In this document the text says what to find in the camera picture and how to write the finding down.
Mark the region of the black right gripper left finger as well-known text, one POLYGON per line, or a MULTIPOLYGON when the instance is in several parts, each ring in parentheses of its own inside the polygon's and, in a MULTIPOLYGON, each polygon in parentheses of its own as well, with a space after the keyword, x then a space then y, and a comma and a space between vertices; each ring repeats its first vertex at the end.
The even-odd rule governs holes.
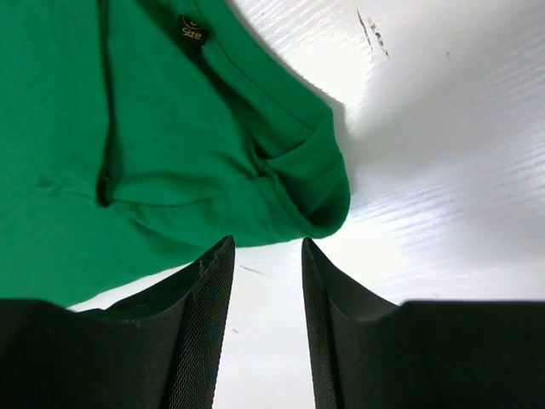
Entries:
POLYGON ((106 309, 2 300, 2 407, 211 407, 234 257, 225 237, 106 309))

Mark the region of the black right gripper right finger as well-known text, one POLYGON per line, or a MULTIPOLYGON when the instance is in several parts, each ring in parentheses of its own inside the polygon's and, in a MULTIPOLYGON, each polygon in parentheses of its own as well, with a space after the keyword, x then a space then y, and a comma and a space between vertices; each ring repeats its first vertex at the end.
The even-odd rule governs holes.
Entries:
POLYGON ((540 301, 391 303, 301 246, 318 408, 541 408, 540 301))

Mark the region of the green t shirt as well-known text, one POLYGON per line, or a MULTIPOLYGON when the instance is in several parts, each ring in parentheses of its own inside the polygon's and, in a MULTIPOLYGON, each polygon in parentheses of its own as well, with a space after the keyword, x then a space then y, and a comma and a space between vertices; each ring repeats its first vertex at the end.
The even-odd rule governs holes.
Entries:
POLYGON ((332 111, 227 3, 2 2, 2 297, 70 307, 349 205, 332 111))

